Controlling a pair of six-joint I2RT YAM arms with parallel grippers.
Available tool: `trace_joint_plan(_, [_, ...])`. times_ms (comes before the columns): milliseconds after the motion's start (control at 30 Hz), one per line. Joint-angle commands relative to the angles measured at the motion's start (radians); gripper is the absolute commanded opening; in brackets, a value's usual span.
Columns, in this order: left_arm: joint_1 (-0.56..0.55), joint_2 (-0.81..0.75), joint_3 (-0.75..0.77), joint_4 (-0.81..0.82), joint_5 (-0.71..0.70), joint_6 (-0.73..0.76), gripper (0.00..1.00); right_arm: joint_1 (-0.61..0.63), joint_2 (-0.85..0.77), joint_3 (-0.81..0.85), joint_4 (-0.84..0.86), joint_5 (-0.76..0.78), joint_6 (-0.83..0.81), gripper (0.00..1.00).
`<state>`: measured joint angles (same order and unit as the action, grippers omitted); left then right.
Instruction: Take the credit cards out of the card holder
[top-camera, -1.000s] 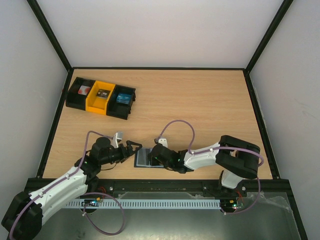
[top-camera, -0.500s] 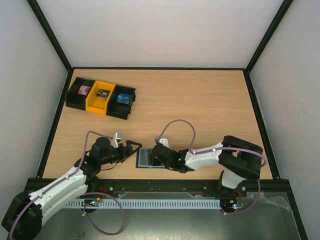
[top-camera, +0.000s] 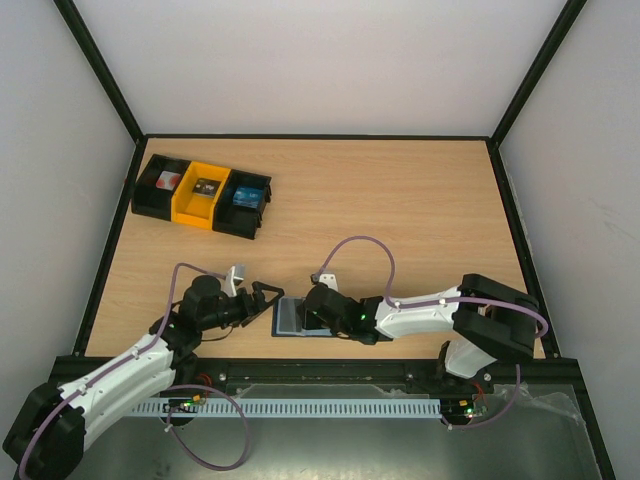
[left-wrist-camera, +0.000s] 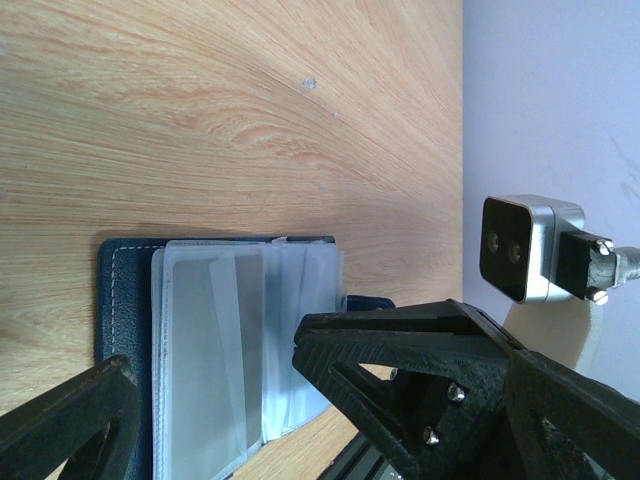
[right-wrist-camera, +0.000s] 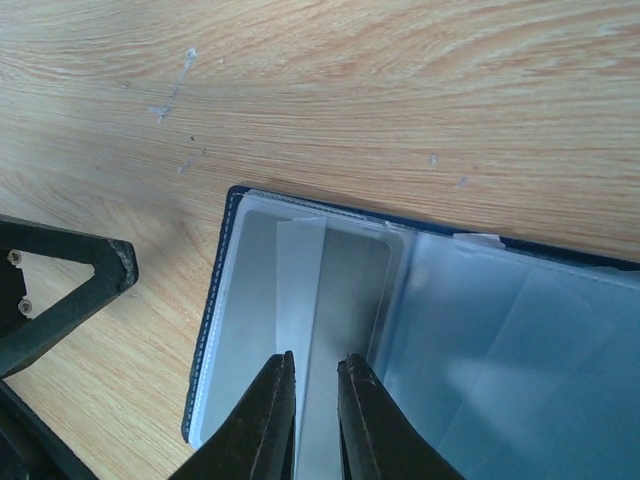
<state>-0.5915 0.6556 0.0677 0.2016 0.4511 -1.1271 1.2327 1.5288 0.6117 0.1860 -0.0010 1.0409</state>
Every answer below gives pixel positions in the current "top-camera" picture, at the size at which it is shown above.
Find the blue leather card holder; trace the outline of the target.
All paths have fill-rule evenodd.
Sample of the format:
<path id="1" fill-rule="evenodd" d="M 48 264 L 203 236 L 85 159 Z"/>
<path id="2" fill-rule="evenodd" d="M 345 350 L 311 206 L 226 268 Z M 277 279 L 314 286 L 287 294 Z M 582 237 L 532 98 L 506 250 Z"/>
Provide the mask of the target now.
<path id="1" fill-rule="evenodd" d="M 383 298 L 356 301 L 334 290 L 314 287 L 306 297 L 283 297 L 273 312 L 274 337 L 320 337 L 364 345 L 391 341 L 376 329 L 375 313 Z"/>

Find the black VIP card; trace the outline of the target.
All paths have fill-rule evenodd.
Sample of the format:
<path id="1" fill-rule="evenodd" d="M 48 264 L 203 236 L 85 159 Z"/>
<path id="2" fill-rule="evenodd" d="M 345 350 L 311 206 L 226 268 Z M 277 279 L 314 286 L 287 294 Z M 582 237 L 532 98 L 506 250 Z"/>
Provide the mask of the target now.
<path id="1" fill-rule="evenodd" d="M 199 178 L 192 189 L 194 195 L 214 198 L 219 190 L 220 182 L 214 179 Z"/>

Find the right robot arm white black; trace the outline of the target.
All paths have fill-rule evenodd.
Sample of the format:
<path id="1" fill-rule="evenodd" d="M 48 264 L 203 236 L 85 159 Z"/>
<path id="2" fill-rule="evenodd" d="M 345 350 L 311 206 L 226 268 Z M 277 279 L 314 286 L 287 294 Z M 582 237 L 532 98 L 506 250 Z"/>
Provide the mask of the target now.
<path id="1" fill-rule="evenodd" d="M 318 281 L 297 307 L 306 330 L 375 345 L 411 335 L 455 332 L 443 347 L 436 379 L 455 392 L 496 361 L 522 365 L 534 357 L 538 338 L 549 330 L 531 295 L 480 274 L 458 286 L 409 298 L 355 300 Z"/>

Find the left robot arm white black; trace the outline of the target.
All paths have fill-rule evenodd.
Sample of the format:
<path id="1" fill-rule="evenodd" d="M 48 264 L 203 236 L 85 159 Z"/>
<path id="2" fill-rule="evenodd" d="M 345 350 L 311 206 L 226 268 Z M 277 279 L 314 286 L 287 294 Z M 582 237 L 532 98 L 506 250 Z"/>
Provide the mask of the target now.
<path id="1" fill-rule="evenodd" d="M 2 444 L 17 478 L 66 478 L 133 407 L 187 378 L 204 331 L 244 327 L 283 295 L 262 282 L 239 288 L 233 280 L 198 276 L 128 350 L 74 381 L 34 388 Z"/>

